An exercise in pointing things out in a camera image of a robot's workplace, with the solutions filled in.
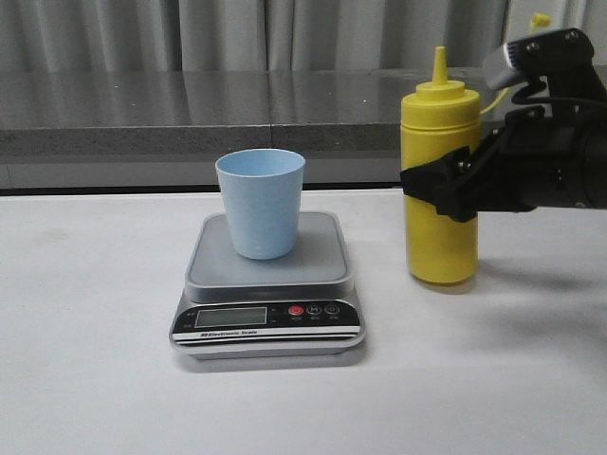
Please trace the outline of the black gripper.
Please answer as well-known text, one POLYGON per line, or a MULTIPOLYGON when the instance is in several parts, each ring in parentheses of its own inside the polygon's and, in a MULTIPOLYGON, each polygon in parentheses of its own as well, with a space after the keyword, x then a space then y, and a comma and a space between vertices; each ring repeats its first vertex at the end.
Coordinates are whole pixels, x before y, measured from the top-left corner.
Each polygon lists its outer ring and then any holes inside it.
POLYGON ((467 222, 478 211, 606 206, 606 87, 578 28, 511 41, 522 79, 515 110, 475 155, 469 146, 400 172, 403 193, 467 222), (467 204, 456 180, 467 170, 467 204))

